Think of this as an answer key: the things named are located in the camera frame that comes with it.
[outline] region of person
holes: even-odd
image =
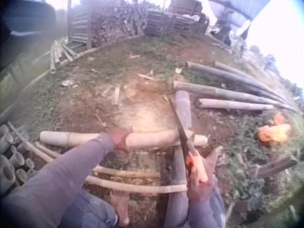
[[[91,170],[107,153],[128,151],[125,142],[128,134],[128,130],[117,128],[69,150],[53,163],[47,164],[2,200],[2,223],[15,228],[108,228],[127,225],[128,199],[125,196],[118,196],[112,207],[82,190],[82,186]],[[217,227],[222,221],[218,217],[221,213],[212,211],[217,208],[211,208],[211,201],[221,202],[219,193],[213,183],[208,186],[200,184],[197,176],[193,168],[188,178],[190,222],[187,224],[192,228]],[[222,202],[218,208],[223,209]],[[177,227],[170,221],[165,226]]]

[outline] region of sky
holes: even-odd
[[[148,0],[163,6],[163,0]],[[248,46],[257,45],[264,55],[273,54],[284,78],[304,88],[304,12],[300,0],[271,0],[254,19],[249,30]],[[72,5],[80,0],[72,0]],[[171,0],[166,0],[165,7]],[[215,22],[208,0],[201,0],[203,12]],[[47,0],[55,9],[66,9],[67,0]]]

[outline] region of bare foot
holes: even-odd
[[[119,215],[118,226],[127,226],[130,222],[128,216],[128,206],[129,206],[130,196],[126,191],[111,191],[110,192],[110,202],[115,208],[117,214]]]

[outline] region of soil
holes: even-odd
[[[140,57],[132,59],[129,58],[130,54]],[[46,76],[35,85],[28,99],[25,97],[25,102],[20,107],[22,112],[16,112],[10,120],[16,126],[29,125],[33,140],[43,130],[105,133],[116,126],[132,127],[135,132],[173,128],[170,107],[165,99],[165,95],[172,96],[166,85],[167,79],[179,78],[221,87],[222,82],[218,80],[184,71],[178,75],[174,71],[185,61],[208,64],[214,60],[242,69],[228,52],[206,40],[142,37],[116,44],[70,63],[54,76]],[[146,75],[151,70],[153,72],[149,76],[155,80],[138,77],[138,74]],[[64,80],[71,80],[73,86],[62,87]],[[116,87],[120,88],[118,104],[114,104]],[[248,165],[263,164],[269,160],[271,150],[257,139],[257,128],[273,116],[273,113],[201,110],[192,106],[194,131],[209,139],[208,145],[199,148],[201,155],[206,157],[216,147],[224,147],[216,172],[226,207],[237,198],[250,200],[256,191],[264,188],[245,174],[245,168],[236,156],[240,153]],[[110,153],[102,165],[124,170],[151,169],[167,173],[165,180],[161,180],[163,184],[170,176],[172,149],[161,151],[167,152],[167,155],[140,154],[151,150],[135,151],[129,156]],[[35,160],[35,164],[38,169],[42,166],[39,159]],[[108,176],[100,178],[133,184],[160,184],[159,181],[151,180]],[[245,185],[245,182],[250,182],[250,186]],[[271,189],[276,187],[277,182],[267,185],[266,195],[271,195]],[[109,201],[108,189],[87,184],[85,189]],[[132,194],[129,207],[131,222],[128,227],[159,227],[165,211],[164,206],[159,207],[160,201],[163,203],[166,198]]]

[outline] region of gray sleeve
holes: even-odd
[[[225,208],[218,188],[213,190],[209,200],[189,203],[191,228],[224,228],[225,222]]]
[[[8,219],[12,218],[23,227],[57,227],[67,207],[81,190],[85,178],[112,150],[112,139],[102,134],[46,165],[4,199]]]

